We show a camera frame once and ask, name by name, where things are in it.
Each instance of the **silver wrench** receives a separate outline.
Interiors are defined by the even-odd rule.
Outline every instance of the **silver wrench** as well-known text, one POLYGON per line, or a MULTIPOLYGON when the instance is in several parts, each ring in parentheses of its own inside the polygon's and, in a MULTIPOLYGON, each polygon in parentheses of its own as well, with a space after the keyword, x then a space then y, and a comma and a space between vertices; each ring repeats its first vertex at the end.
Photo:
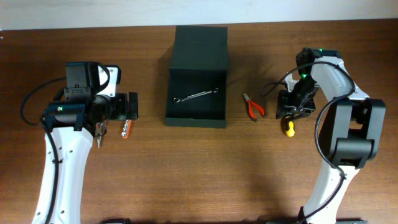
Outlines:
POLYGON ((199 96, 204 96, 204 95, 207 95, 207 94, 210 94, 210 93, 218 93, 218 88, 215 88, 214 90, 203 91, 203 92, 200 92, 200 93, 197 93, 197 94, 194 94, 194 95, 187 96, 185 98, 177 98, 176 97, 176 98, 173 99, 173 102, 174 103, 179 103, 179 102, 183 102, 185 100, 190 100, 190 99, 193 99, 193 98, 196 98, 196 97, 199 97, 199 96))

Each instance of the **black box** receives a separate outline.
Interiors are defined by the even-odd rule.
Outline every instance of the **black box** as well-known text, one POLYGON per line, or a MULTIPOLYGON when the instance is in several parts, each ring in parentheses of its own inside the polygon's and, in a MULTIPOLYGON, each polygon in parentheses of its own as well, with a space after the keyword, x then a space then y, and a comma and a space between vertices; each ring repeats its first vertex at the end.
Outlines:
POLYGON ((168 126, 226 127, 227 27, 177 26, 170 63, 165 123, 168 126), (218 93, 174 103, 202 91, 218 93))

